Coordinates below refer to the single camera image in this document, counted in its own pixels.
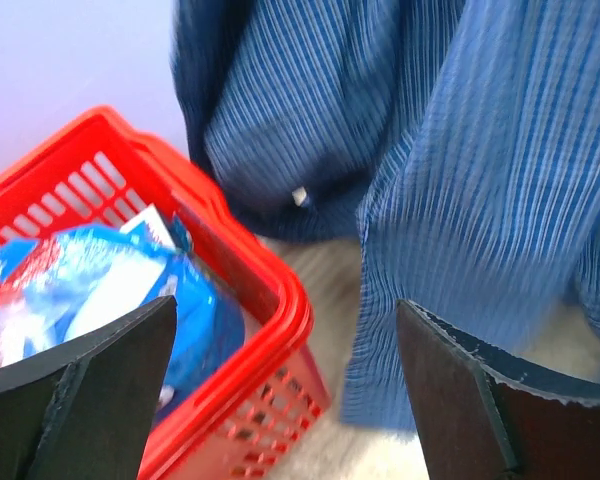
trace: white wall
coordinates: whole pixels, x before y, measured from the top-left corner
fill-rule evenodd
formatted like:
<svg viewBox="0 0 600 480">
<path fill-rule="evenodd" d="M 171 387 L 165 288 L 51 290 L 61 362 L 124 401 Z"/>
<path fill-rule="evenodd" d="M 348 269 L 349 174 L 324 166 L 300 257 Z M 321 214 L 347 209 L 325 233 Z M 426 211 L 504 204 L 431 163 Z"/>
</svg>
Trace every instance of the white wall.
<svg viewBox="0 0 600 480">
<path fill-rule="evenodd" d="M 0 0 L 0 171 L 91 106 L 186 151 L 172 0 Z"/>
</svg>

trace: beige floor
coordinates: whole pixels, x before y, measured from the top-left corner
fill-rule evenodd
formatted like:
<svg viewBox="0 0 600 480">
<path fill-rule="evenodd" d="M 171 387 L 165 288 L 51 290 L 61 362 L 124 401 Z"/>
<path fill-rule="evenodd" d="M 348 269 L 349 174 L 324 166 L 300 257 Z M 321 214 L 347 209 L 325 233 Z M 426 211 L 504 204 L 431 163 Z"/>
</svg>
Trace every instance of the beige floor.
<svg viewBox="0 0 600 480">
<path fill-rule="evenodd" d="M 316 314 L 311 348 L 335 394 L 334 407 L 270 474 L 271 480 L 427 479 L 417 438 L 345 427 L 337 421 L 343 371 L 355 332 L 360 255 L 357 245 L 312 247 L 272 244 L 304 282 Z M 581 312 L 558 309 L 545 334 L 524 356 L 574 376 L 595 380 L 600 342 Z"/>
</svg>

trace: striped fabric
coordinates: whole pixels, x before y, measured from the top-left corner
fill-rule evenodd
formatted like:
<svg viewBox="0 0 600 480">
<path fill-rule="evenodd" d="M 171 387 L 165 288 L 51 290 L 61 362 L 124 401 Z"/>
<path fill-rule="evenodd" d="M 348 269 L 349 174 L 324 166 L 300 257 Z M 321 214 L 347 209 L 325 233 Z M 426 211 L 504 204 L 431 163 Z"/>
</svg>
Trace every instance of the striped fabric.
<svg viewBox="0 0 600 480">
<path fill-rule="evenodd" d="M 180 0 L 176 35 L 236 216 L 360 239 L 345 422 L 413 427 L 398 298 L 505 349 L 563 298 L 600 334 L 600 0 Z"/>
</svg>

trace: blue cloth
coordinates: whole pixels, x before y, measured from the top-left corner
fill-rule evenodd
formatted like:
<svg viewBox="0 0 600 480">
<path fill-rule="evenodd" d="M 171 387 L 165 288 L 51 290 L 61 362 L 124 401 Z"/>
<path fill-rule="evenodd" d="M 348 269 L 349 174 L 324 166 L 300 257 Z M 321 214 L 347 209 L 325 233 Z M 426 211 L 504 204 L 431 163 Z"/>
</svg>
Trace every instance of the blue cloth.
<svg viewBox="0 0 600 480">
<path fill-rule="evenodd" d="M 413 427 L 399 298 L 509 350 L 561 298 L 600 334 L 600 0 L 180 0 L 174 79 L 246 226 L 360 239 L 345 422 Z"/>
</svg>

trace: blue towel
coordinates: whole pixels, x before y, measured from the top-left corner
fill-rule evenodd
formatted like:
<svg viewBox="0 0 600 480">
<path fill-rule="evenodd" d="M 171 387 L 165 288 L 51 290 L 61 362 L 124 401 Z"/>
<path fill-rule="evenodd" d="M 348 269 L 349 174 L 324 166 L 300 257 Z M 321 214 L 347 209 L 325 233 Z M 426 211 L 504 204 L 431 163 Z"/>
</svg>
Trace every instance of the blue towel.
<svg viewBox="0 0 600 480">
<path fill-rule="evenodd" d="M 180 0 L 173 70 L 247 227 L 360 240 L 343 421 L 413 428 L 399 298 L 508 350 L 563 298 L 600 334 L 600 0 Z"/>
</svg>

